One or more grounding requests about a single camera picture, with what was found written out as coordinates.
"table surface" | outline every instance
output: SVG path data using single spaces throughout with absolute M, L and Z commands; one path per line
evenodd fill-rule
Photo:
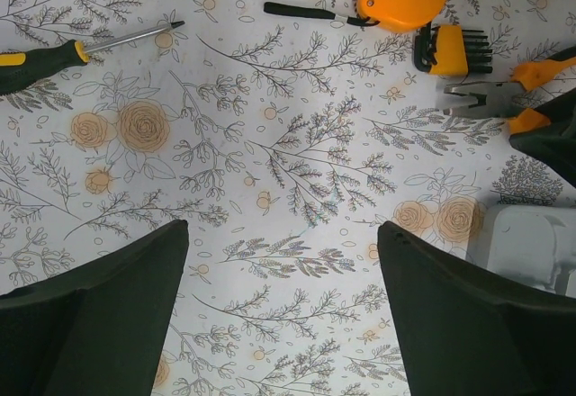
M 156 395 L 405 395 L 377 259 L 385 221 L 465 257 L 495 203 L 570 206 L 500 121 L 433 112 L 412 35 L 265 15 L 264 1 L 0 0 L 2 50 L 186 26 L 0 98 L 0 291 L 171 219 L 190 251 Z M 574 0 L 448 0 L 493 80 L 576 41 Z M 523 98 L 573 86 L 567 70 Z

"screwdriver handle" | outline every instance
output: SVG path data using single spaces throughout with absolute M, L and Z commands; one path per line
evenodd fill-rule
M 20 92 L 62 69 L 85 66 L 89 61 L 84 45 L 77 40 L 69 40 L 56 48 L 0 54 L 0 96 Z
M 514 69 L 512 81 L 519 82 L 527 92 L 552 81 L 566 68 L 576 66 L 576 46 L 557 52 L 543 61 L 530 61 Z

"black and yellow handle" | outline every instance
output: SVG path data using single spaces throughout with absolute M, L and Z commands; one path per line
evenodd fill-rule
M 0 96 L 20 92 L 62 69 L 85 66 L 88 61 L 84 45 L 77 40 L 69 40 L 56 48 L 0 54 Z

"black strap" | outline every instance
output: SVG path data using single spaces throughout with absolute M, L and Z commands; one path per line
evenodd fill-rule
M 336 14 L 324 9 L 312 9 L 309 7 L 290 6 L 288 4 L 279 4 L 274 2 L 264 3 L 264 12 L 272 15 L 296 16 L 299 18 L 315 18 L 318 20 L 334 20 Z M 373 27 L 380 22 L 370 22 L 370 18 L 347 17 L 346 23 L 357 27 Z

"floral tablecloth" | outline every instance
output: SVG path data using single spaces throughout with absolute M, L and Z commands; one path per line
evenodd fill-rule
M 434 111 L 439 78 L 412 66 L 412 35 L 265 15 L 264 1 L 0 0 L 2 50 L 186 20 L 0 98 L 1 291 L 185 218 L 154 394 L 408 394 L 377 227 L 466 257 L 487 207 L 571 205 L 573 191 L 501 121 Z M 574 0 L 448 0 L 437 21 L 486 31 L 494 80 L 576 41 Z

